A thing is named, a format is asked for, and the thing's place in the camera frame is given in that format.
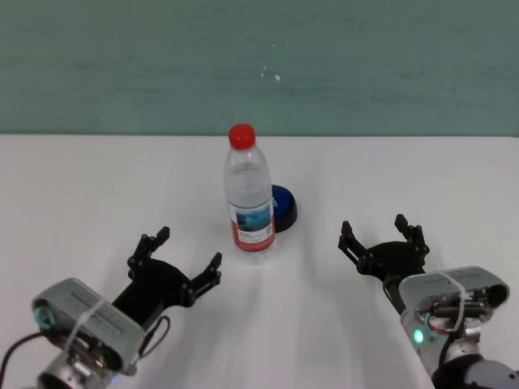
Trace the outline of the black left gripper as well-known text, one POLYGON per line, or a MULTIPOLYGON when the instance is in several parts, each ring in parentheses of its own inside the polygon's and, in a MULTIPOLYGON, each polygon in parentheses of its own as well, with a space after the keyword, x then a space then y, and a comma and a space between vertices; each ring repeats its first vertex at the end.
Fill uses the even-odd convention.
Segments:
POLYGON ((131 283, 112 305, 142 328, 150 328, 170 306, 188 308, 221 282, 222 253, 216 252, 209 265, 195 278, 189 279, 176 267, 152 254, 169 239, 169 227, 155 236, 142 234, 133 255, 127 260, 131 283))

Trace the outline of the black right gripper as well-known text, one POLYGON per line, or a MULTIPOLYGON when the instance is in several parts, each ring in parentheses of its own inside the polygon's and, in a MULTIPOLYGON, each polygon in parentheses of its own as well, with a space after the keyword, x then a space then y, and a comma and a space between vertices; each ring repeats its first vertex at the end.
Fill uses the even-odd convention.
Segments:
POLYGON ((395 227, 407 242, 385 242, 366 248, 356 239, 348 220, 341 226, 338 248, 355 265, 357 272, 374 276, 381 282, 423 274, 425 255, 429 247, 425 242, 422 226, 411 225, 403 214, 397 214, 395 227))

